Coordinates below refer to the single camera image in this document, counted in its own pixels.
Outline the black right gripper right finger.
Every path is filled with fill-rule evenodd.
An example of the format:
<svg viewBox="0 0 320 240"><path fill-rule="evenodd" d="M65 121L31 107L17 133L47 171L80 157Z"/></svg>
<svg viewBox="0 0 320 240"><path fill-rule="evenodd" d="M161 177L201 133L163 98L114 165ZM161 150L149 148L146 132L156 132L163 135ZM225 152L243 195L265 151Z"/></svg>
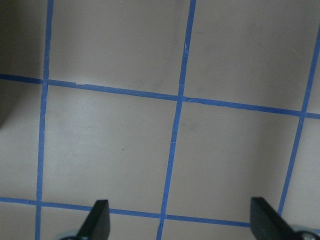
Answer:
<svg viewBox="0 0 320 240"><path fill-rule="evenodd" d="M300 239L263 197L250 199L250 230L256 240Z"/></svg>

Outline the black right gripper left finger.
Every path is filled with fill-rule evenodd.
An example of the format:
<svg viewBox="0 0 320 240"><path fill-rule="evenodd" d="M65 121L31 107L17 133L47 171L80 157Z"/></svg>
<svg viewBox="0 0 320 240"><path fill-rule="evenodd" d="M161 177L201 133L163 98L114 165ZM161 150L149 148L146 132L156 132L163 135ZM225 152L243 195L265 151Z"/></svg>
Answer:
<svg viewBox="0 0 320 240"><path fill-rule="evenodd" d="M109 202L97 200L79 229L77 240L107 240L110 235Z"/></svg>

